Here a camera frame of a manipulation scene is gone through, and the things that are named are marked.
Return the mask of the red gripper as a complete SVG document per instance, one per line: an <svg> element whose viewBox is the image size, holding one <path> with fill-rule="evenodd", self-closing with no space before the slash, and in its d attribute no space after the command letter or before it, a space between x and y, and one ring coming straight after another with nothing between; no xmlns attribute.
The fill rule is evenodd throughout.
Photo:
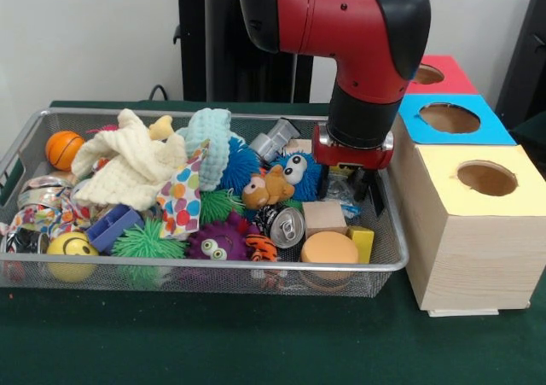
<svg viewBox="0 0 546 385"><path fill-rule="evenodd" d="M391 131L376 149L354 149L336 143L328 134L325 124L317 124L311 139L311 150L317 163L327 166L360 166L354 174L354 200L363 201L369 192L371 172L388 166L393 155L394 136ZM328 168L324 178L324 200L340 196L340 177Z"/></svg>

